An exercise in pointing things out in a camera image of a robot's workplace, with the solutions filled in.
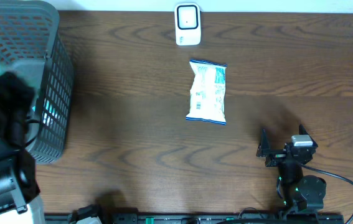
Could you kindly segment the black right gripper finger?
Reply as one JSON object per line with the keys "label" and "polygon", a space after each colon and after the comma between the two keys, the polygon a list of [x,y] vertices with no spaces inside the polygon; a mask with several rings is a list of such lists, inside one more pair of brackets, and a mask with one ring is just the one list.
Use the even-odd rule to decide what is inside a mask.
{"label": "black right gripper finger", "polygon": [[266,135],[266,131],[264,129],[262,129],[260,143],[258,145],[256,156],[257,157],[266,157],[267,155],[270,154],[270,151],[271,151],[271,147],[270,147],[270,143],[267,138],[267,135]]}
{"label": "black right gripper finger", "polygon": [[298,131],[299,131],[299,135],[309,135],[307,130],[304,128],[302,124],[299,125]]}

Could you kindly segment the cream blue snack bag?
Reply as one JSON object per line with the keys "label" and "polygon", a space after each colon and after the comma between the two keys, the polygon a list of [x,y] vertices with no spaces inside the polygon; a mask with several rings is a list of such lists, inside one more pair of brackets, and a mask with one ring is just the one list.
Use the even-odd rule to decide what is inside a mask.
{"label": "cream blue snack bag", "polygon": [[196,59],[191,59],[189,64],[194,72],[194,80],[186,120],[226,125],[224,100],[227,64]]}

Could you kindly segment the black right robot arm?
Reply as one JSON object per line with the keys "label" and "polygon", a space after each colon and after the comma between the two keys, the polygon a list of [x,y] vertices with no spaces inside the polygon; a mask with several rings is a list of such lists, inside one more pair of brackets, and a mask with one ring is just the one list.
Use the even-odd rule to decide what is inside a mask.
{"label": "black right robot arm", "polygon": [[317,148],[303,125],[299,125],[299,134],[293,135],[282,149],[272,149],[266,132],[261,132],[256,156],[264,157],[267,167],[278,169],[276,190],[285,202],[285,208],[278,212],[280,219],[293,215],[316,216],[324,208],[325,180],[303,174],[303,166],[313,159]]}

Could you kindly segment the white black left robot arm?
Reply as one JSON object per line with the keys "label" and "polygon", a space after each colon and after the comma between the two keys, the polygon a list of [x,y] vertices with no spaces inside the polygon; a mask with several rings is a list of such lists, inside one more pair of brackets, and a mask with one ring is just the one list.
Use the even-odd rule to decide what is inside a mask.
{"label": "white black left robot arm", "polygon": [[45,223],[35,159],[26,151],[33,99],[33,88],[15,74],[0,75],[0,223]]}

